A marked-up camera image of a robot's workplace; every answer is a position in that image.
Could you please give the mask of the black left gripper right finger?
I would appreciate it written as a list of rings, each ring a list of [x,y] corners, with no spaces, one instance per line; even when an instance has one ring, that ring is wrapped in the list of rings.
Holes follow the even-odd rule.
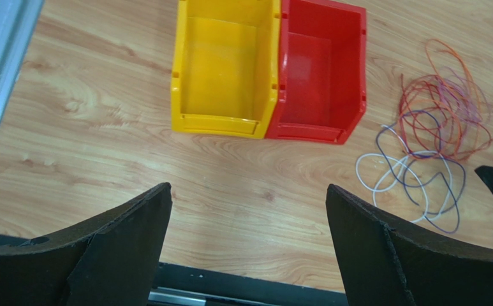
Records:
[[[427,230],[333,184],[326,208],[350,305],[493,305],[493,249]]]

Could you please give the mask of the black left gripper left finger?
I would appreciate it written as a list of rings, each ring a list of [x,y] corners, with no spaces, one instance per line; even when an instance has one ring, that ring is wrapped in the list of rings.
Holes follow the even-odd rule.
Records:
[[[171,185],[68,228],[0,246],[0,305],[145,305],[172,211]]]

